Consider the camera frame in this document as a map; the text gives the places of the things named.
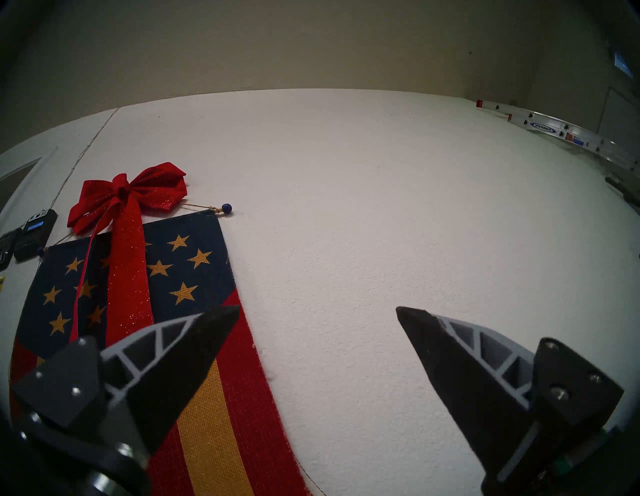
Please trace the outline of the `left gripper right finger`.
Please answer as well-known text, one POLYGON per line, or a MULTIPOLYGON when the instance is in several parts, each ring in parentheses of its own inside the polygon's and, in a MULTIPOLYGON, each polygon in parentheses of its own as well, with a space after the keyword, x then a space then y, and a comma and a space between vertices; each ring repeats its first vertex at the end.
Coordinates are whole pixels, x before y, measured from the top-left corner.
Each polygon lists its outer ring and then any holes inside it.
POLYGON ((557 488, 605 443, 624 390, 565 343, 543 337, 532 352, 479 324, 395 311, 481 463, 481 488, 557 488))

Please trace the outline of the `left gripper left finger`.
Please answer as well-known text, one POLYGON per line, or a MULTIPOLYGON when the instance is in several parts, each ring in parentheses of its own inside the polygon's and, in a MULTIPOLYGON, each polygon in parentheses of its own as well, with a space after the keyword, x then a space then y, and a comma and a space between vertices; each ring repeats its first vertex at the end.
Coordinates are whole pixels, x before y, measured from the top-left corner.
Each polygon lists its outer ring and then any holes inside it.
POLYGON ((18 437, 69 457, 149 458, 206 379, 240 306, 159 322, 99 350, 78 338, 11 389, 18 437))

